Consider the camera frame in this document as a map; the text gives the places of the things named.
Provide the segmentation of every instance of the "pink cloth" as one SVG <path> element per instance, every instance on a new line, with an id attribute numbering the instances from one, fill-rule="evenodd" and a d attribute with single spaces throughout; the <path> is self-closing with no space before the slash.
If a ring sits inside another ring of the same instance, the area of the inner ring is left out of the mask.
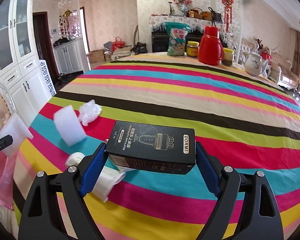
<path id="1" fill-rule="evenodd" d="M 0 153 L 0 206 L 13 210 L 13 172 L 17 155 L 9 159 Z"/>

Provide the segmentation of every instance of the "drawer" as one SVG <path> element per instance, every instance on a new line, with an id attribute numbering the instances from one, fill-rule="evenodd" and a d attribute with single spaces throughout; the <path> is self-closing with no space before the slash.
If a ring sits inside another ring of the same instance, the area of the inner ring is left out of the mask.
<path id="1" fill-rule="evenodd" d="M 0 81 L 8 88 L 12 88 L 17 82 L 22 79 L 21 71 L 18 66 L 15 66 L 10 71 L 0 77 Z"/>
<path id="2" fill-rule="evenodd" d="M 19 64 L 19 68 L 20 68 L 20 71 L 21 71 L 21 74 L 23 77 L 25 77 L 26 75 L 28 75 L 31 71 L 33 71 L 35 68 L 37 68 L 39 65 L 38 63 L 38 59 L 36 56 L 34 57 L 31 57 L 30 59 L 28 60 L 25 60 L 23 62 L 21 62 Z"/>

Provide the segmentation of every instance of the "red gift bag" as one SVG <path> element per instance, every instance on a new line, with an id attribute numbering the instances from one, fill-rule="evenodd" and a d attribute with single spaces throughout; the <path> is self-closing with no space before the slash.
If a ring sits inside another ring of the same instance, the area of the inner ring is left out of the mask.
<path id="1" fill-rule="evenodd" d="M 115 51 L 117 48 L 123 48 L 125 45 L 126 43 L 120 37 L 116 37 L 115 41 L 112 42 L 112 51 Z"/>

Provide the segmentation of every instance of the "black clamp arm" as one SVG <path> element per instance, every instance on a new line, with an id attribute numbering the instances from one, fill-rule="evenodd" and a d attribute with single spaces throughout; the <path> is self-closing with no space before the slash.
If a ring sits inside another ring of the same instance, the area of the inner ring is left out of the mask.
<path id="1" fill-rule="evenodd" d="M 283 239 L 279 209 L 268 180 L 262 171 L 254 175 L 238 173 L 208 155 L 196 143 L 197 166 L 208 187 L 218 198 L 196 240 L 221 240 L 229 224 L 238 192 L 245 192 L 243 208 L 234 240 Z M 83 197 L 92 191 L 106 163 L 106 145 L 80 164 L 60 174 L 38 172 L 23 208 L 19 240 L 73 240 L 62 221 L 57 192 L 62 192 L 71 223 L 79 240 L 105 240 L 96 226 Z"/>

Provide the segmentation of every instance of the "cardboard box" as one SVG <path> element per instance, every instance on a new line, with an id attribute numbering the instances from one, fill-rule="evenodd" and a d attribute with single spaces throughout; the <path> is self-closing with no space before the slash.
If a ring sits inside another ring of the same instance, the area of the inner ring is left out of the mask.
<path id="1" fill-rule="evenodd" d="M 194 129 L 116 121 L 106 152 L 118 166 L 187 174 L 196 160 Z"/>
<path id="2" fill-rule="evenodd" d="M 106 61 L 112 61 L 111 55 L 110 54 L 105 54 L 105 60 Z"/>
<path id="3" fill-rule="evenodd" d="M 98 49 L 98 50 L 91 51 L 88 54 L 90 64 L 104 62 L 105 57 L 104 57 L 103 53 L 104 53 L 104 49 Z"/>

